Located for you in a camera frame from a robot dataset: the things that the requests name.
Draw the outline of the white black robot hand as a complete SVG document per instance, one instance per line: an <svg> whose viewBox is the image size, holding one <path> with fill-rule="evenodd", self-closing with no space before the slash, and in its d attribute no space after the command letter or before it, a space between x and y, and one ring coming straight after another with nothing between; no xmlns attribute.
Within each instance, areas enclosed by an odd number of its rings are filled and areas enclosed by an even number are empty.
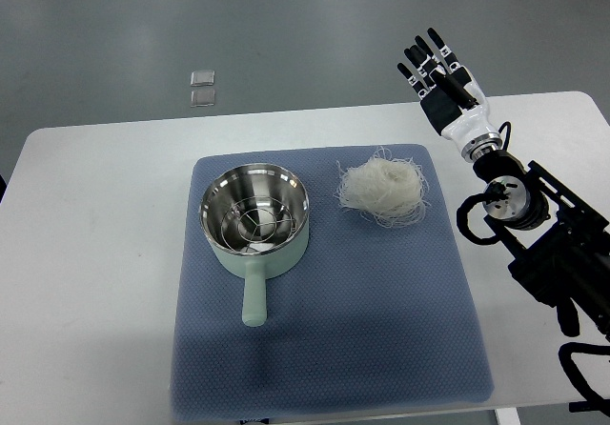
<svg viewBox="0 0 610 425"><path fill-rule="evenodd" d="M435 29L428 29L427 35L415 37L415 44L404 50L409 63L400 62L397 69L434 131L473 163L484 152L502 147L500 133L489 121L490 106L476 78Z"/></svg>

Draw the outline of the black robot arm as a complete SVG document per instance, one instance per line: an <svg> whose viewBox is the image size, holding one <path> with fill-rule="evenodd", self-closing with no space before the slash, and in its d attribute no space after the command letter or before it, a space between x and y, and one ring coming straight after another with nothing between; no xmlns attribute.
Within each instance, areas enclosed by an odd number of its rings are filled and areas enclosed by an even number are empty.
<svg viewBox="0 0 610 425"><path fill-rule="evenodd" d="M609 222L535 161L522 165L508 151L512 125L469 142L467 156L486 183L457 209L457 228L470 242L502 243L513 256L508 270L538 302L557 312L570 341L559 364L582 402L571 411L609 413L608 399L586 380L573 357L607 356L603 345L580 343L579 314L609 335Z"/></svg>

